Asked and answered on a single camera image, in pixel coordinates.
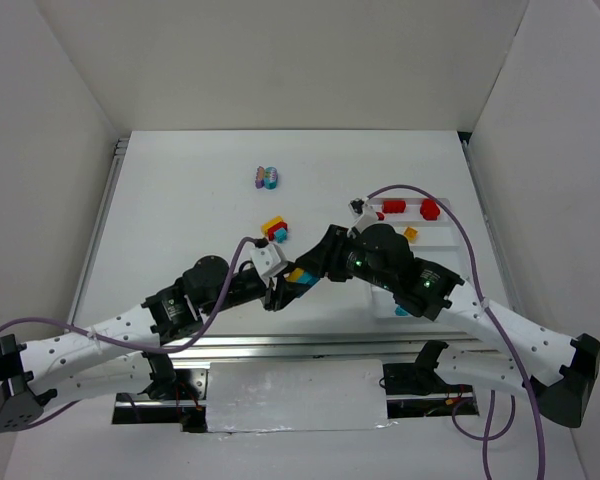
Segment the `white panel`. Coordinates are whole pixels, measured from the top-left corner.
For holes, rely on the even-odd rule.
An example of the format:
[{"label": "white panel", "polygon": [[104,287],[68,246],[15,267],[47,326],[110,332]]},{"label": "white panel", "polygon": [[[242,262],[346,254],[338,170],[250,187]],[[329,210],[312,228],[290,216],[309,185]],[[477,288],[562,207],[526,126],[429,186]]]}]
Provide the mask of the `white panel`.
[{"label": "white panel", "polygon": [[[470,144],[525,313],[600,339],[600,12],[532,1]],[[574,431],[600,479],[600,377]]]},{"label": "white panel", "polygon": [[376,359],[212,363],[210,432],[369,430],[386,427]]},{"label": "white panel", "polygon": [[[33,2],[0,0],[0,324],[66,315],[112,143]],[[0,478],[13,438],[0,435]]]},{"label": "white panel", "polygon": [[472,130],[527,0],[37,0],[130,130]]}]

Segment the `cable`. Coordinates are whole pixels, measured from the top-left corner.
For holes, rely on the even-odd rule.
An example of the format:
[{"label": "cable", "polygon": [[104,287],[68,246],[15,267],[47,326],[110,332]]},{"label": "cable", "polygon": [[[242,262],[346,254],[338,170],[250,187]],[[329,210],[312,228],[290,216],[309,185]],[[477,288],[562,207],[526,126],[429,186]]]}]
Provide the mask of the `cable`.
[{"label": "cable", "polygon": [[178,423],[182,423],[182,412],[180,411],[180,388],[176,384],[176,415],[178,416]]},{"label": "cable", "polygon": [[247,265],[251,265],[251,267],[249,268],[253,268],[253,262],[251,260],[245,260],[244,262],[242,262],[240,264],[240,266],[238,267],[238,273],[242,273],[242,271],[245,269],[245,267]]},{"label": "cable", "polygon": [[[469,437],[472,440],[477,440],[479,442],[484,441],[484,436],[479,436],[479,435],[474,435],[472,433],[467,432],[464,428],[462,428],[460,426],[460,424],[458,423],[458,410],[460,409],[460,407],[462,405],[466,405],[467,403],[471,402],[473,400],[473,398],[464,398],[460,401],[458,401],[454,406],[453,406],[453,410],[451,411],[451,421],[453,422],[453,425],[460,431],[460,433],[462,433],[465,437]],[[511,396],[511,413],[509,414],[509,420],[507,421],[507,424],[504,426],[504,428],[502,430],[500,430],[498,433],[496,433],[495,435],[491,435],[489,437],[489,441],[492,442],[493,440],[497,440],[499,438],[502,438],[511,428],[511,426],[513,425],[513,421],[516,418],[516,398],[512,395]]]},{"label": "cable", "polygon": [[191,393],[191,390],[189,390],[189,388],[182,382],[180,382],[180,385],[182,386],[182,389],[185,391],[185,393],[187,395],[189,395],[189,398],[191,398],[191,400],[193,400],[193,403],[196,404],[196,410],[198,410],[199,412],[202,411],[202,408],[200,407],[200,404],[198,403],[198,399],[196,398],[196,396]]},{"label": "cable", "polygon": [[133,410],[133,414],[136,417],[136,423],[142,423],[142,417],[140,417],[140,409],[138,408],[138,405],[136,405],[136,402],[133,401],[133,397],[131,396],[131,394],[129,394],[129,393],[121,393],[120,396],[126,398],[127,402],[129,402],[129,405],[131,405],[131,409]]},{"label": "cable", "polygon": [[482,438],[482,466],[484,467],[484,475],[487,480],[492,480],[491,471],[489,469],[489,432],[491,431],[491,422],[493,421],[493,412],[496,410],[496,392],[491,390],[491,401],[489,402],[489,413],[487,413],[487,421],[484,424],[484,437]]},{"label": "cable", "polygon": [[[122,348],[128,348],[131,350],[139,350],[139,351],[148,352],[148,353],[169,354],[169,353],[182,352],[182,351],[188,349],[194,343],[196,343],[198,340],[200,340],[200,338],[207,332],[207,330],[209,330],[209,327],[211,327],[211,324],[213,323],[216,316],[218,315],[220,308],[222,308],[222,304],[224,303],[224,300],[227,297],[227,292],[229,291],[229,285],[230,285],[231,279],[233,277],[233,272],[235,272],[235,270],[236,270],[236,265],[238,264],[238,259],[240,258],[242,249],[244,248],[244,246],[247,243],[255,243],[255,240],[251,237],[244,237],[242,240],[240,240],[240,243],[238,243],[238,247],[236,248],[236,251],[234,252],[233,257],[231,258],[231,263],[229,264],[229,270],[227,271],[227,276],[225,277],[224,283],[222,284],[222,289],[220,290],[220,294],[218,295],[218,300],[216,301],[216,304],[214,305],[213,309],[211,310],[211,313],[209,314],[207,321],[204,322],[202,327],[200,327],[200,330],[198,330],[191,337],[191,339],[188,340],[186,343],[180,345],[179,347],[170,347],[170,348],[150,347],[149,345],[144,345],[142,343],[124,342],[121,340],[116,340],[114,338],[110,338],[105,335],[101,335],[99,333],[96,333],[94,336],[101,342],[109,343],[111,345],[116,345],[116,346],[122,347]],[[54,327],[69,330],[71,332],[78,333],[85,337],[91,335],[90,331],[76,327],[75,325],[70,325],[68,323],[60,322],[58,320],[52,320],[50,318],[42,318],[42,317],[16,318],[15,320],[11,320],[11,321],[5,323],[4,325],[1,325],[0,333],[2,333],[7,328],[11,328],[14,325],[20,325],[21,323],[43,323],[45,325],[52,325]],[[33,428],[34,425],[37,426],[37,425],[41,425],[42,423],[48,422],[49,420],[57,417],[60,413],[64,412],[70,406],[73,406],[73,405],[75,405],[75,403],[67,404],[67,406],[62,407],[60,410],[49,415],[49,417],[45,418],[41,422],[37,422],[37,423],[29,425],[28,428]]]},{"label": "cable", "polygon": [[[476,255],[473,250],[473,245],[471,244],[469,235],[467,235],[466,230],[460,223],[460,220],[458,220],[458,217],[456,217],[454,215],[454,213],[451,211],[451,209],[449,207],[447,207],[444,203],[442,203],[436,197],[431,195],[429,192],[427,192],[419,187],[415,187],[413,185],[404,185],[404,184],[389,185],[387,187],[383,187],[383,188],[380,188],[379,190],[376,190],[375,192],[368,195],[367,198],[373,198],[373,197],[380,195],[381,193],[384,193],[389,190],[394,190],[394,189],[411,190],[413,192],[417,192],[420,195],[427,197],[430,200],[433,200],[434,202],[436,202],[436,204],[442,210],[444,210],[444,212],[453,221],[453,223],[456,225],[456,227],[460,231],[460,235],[462,236],[462,238],[467,246],[467,250],[469,252],[469,262],[471,264],[471,276],[473,277],[473,286],[476,289],[476,294],[478,295],[478,299],[480,300],[480,302],[481,303],[484,302],[485,296],[482,293],[480,279],[478,278],[478,264],[476,262]],[[531,386],[531,381],[529,380],[529,375],[527,374],[527,370],[525,369],[524,364],[522,363],[522,360],[520,359],[520,355],[518,354],[516,347],[511,342],[509,335],[507,335],[507,332],[505,331],[505,329],[502,327],[502,325],[498,321],[498,318],[494,315],[494,313],[491,311],[491,309],[488,306],[485,308],[485,313],[489,316],[489,318],[493,322],[493,325],[496,327],[496,329],[498,330],[498,333],[502,337],[502,340],[507,345],[507,348],[509,349],[511,356],[513,357],[516,367],[520,371],[520,376],[522,377],[522,383],[524,385],[525,390],[527,391],[527,395],[529,397],[529,403],[531,404],[531,411],[533,413],[533,422],[535,424],[536,437],[537,437],[537,442],[538,442],[538,476],[537,476],[537,480],[543,480],[544,476],[545,476],[545,470],[546,470],[546,450],[545,450],[545,442],[544,442],[544,430],[542,428],[540,409],[538,408],[538,402],[536,401],[536,396],[535,396],[535,393],[533,392],[533,387]],[[488,441],[489,441],[488,438],[483,439],[483,442],[485,445],[487,445]],[[486,463],[484,464],[484,469],[485,469],[485,473],[487,474],[487,478],[490,478],[490,476],[489,476],[490,473],[488,473],[489,466]]]}]

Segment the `red block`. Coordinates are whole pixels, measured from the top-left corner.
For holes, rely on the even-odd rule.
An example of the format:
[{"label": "red block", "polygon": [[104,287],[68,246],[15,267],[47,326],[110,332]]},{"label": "red block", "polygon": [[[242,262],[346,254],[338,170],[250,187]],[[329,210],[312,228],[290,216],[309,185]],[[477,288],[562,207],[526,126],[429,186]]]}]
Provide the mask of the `red block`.
[{"label": "red block", "polygon": [[404,213],[407,209],[407,202],[404,200],[385,200],[382,202],[383,213]]},{"label": "red block", "polygon": [[285,222],[278,222],[273,227],[271,227],[269,230],[267,230],[267,237],[269,237],[269,241],[272,241],[275,238],[273,236],[273,234],[279,228],[284,228],[287,232],[289,231],[289,227],[287,226],[287,224]]},{"label": "red block", "polygon": [[422,201],[422,205],[420,205],[420,215],[422,215],[422,218],[430,222],[437,220],[440,216],[440,208],[436,202],[430,198],[425,198]]}]

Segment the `yellow block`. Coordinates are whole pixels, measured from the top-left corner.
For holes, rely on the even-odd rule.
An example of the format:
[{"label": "yellow block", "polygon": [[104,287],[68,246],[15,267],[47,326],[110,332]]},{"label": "yellow block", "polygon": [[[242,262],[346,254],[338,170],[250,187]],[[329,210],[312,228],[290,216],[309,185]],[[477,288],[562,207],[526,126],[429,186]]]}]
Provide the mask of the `yellow block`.
[{"label": "yellow block", "polygon": [[416,241],[416,237],[418,236],[418,231],[415,228],[407,227],[404,231],[403,235],[407,237],[409,243],[413,243]]},{"label": "yellow block", "polygon": [[301,268],[296,268],[293,272],[291,272],[286,280],[287,282],[293,282],[295,283],[296,281],[298,281],[298,279],[302,276],[302,274],[304,273],[304,270],[302,270]]},{"label": "yellow block", "polygon": [[281,216],[277,216],[274,219],[269,220],[267,223],[262,225],[260,227],[260,231],[262,232],[263,235],[266,235],[271,227],[273,227],[275,224],[280,223],[280,222],[284,222],[284,220],[282,220]]}]

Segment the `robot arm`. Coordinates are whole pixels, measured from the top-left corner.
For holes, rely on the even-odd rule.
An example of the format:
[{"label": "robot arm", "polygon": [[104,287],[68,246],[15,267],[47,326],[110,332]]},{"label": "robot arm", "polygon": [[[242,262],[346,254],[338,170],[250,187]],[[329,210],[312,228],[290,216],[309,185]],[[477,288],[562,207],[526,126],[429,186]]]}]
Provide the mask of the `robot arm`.
[{"label": "robot arm", "polygon": [[[233,274],[221,310],[260,299],[265,310],[277,311],[320,278],[344,282],[356,277],[391,292],[412,315],[468,332],[508,355],[471,285],[439,264],[414,257],[406,238],[379,223],[366,203],[354,201],[351,209],[358,216],[352,228],[331,225],[295,263],[276,245],[257,241],[250,254],[255,268]],[[104,393],[162,398],[176,381],[173,366],[168,355],[146,352],[199,330],[202,314],[216,305],[228,274],[225,260],[204,257],[142,305],[91,327],[92,333],[141,344],[145,353],[95,335],[67,333],[25,344],[14,335],[0,337],[0,432],[25,429],[44,410]],[[529,371],[540,412],[561,425],[579,426],[597,377],[600,343],[586,334],[573,339],[552,332],[495,302],[489,307]],[[512,366],[506,358],[430,341],[415,363],[417,390],[471,384],[523,396],[520,374]]]}]

